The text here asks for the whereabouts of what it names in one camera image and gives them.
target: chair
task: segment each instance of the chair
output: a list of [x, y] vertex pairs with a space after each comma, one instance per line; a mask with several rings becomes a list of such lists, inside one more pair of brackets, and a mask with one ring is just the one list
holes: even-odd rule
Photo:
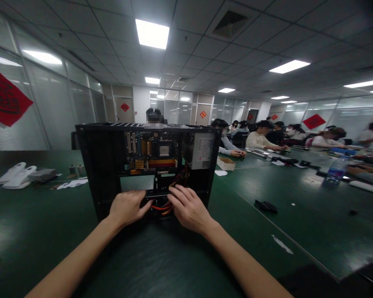
[[78, 135], [76, 134], [76, 132], [71, 132], [70, 140], [71, 140], [72, 150], [80, 150], [79, 139], [78, 139]]
[[238, 148], [243, 147], [243, 136], [247, 136], [249, 132], [237, 132], [232, 138], [232, 144]]

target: hand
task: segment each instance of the hand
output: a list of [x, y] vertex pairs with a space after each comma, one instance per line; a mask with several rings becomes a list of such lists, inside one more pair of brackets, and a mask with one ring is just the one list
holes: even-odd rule
[[174, 205], [175, 217], [183, 227], [204, 234], [210, 227], [217, 224], [192, 189], [176, 185], [170, 187], [169, 190], [172, 194], [167, 195], [167, 198]]
[[241, 157], [242, 156], [242, 152], [239, 151], [239, 150], [231, 150], [231, 156], [233, 156], [233, 157]]
[[110, 221], [116, 231], [120, 231], [125, 226], [141, 219], [144, 214], [150, 209], [153, 200], [150, 200], [146, 205], [140, 208], [146, 191], [132, 190], [129, 192], [119, 193], [112, 202], [111, 210], [106, 218]]
[[354, 175], [354, 176], [356, 176], [356, 175], [358, 175], [360, 173], [367, 173], [367, 171], [364, 170], [364, 169], [353, 168], [353, 167], [347, 167], [347, 172], [350, 173], [350, 174], [352, 174], [352, 175]]

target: red banner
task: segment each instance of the red banner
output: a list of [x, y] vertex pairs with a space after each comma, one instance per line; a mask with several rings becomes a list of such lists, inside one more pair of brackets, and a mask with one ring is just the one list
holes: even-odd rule
[[0, 73], [0, 122], [12, 126], [33, 102]]

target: black object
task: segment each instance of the black object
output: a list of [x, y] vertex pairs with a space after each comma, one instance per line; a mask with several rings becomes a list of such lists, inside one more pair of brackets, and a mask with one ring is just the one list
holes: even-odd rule
[[260, 202], [256, 200], [256, 202], [254, 203], [254, 206], [259, 207], [259, 209], [263, 212], [271, 212], [275, 214], [278, 213], [278, 210], [276, 209], [276, 207], [266, 201]]
[[[169, 186], [178, 183], [192, 188], [208, 206], [220, 129], [174, 124], [97, 123], [76, 125], [76, 131], [99, 220], [109, 214], [115, 196], [122, 192], [122, 178], [130, 176], [135, 176], [136, 180], [137, 176], [151, 176], [153, 189], [147, 190], [144, 203], [153, 199], [153, 206], [163, 207], [168, 202]], [[173, 217], [172, 212], [162, 213], [152, 208], [146, 218]]]

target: red diamond sign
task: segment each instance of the red diamond sign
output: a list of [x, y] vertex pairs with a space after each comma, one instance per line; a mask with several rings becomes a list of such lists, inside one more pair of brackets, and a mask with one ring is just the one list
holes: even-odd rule
[[123, 110], [123, 111], [125, 111], [125, 112], [127, 112], [127, 110], [130, 108], [126, 103], [123, 103], [121, 106], [120, 106], [120, 108]]

